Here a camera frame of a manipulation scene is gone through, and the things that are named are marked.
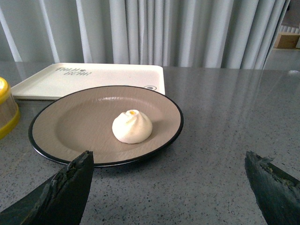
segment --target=tray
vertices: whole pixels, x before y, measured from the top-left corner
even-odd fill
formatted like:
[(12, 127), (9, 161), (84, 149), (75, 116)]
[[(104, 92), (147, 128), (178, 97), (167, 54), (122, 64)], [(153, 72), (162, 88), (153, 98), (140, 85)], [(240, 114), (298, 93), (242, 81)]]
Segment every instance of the tray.
[(136, 86), (165, 94), (160, 66), (93, 63), (52, 64), (11, 91), (15, 99), (56, 100), (80, 90), (110, 85)]

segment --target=countertop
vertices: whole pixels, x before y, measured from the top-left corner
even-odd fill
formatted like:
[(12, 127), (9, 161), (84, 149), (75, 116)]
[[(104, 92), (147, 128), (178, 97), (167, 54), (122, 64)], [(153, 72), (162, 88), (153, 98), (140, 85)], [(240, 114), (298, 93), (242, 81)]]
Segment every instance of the countertop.
[[(49, 65), (0, 62), (0, 76), (14, 86)], [(184, 115), (180, 136), (146, 161), (96, 168), (81, 224), (266, 224), (245, 154), (300, 179), (300, 72), (164, 67), (164, 77)], [(21, 120), (0, 140), (0, 211), (63, 167), (28, 140), (51, 102), (16, 102)]]

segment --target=curtain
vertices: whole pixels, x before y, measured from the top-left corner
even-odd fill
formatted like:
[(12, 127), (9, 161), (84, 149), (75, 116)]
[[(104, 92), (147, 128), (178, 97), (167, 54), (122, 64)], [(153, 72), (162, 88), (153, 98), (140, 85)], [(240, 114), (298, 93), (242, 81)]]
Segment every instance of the curtain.
[(0, 0), (0, 60), (263, 68), (289, 0)]

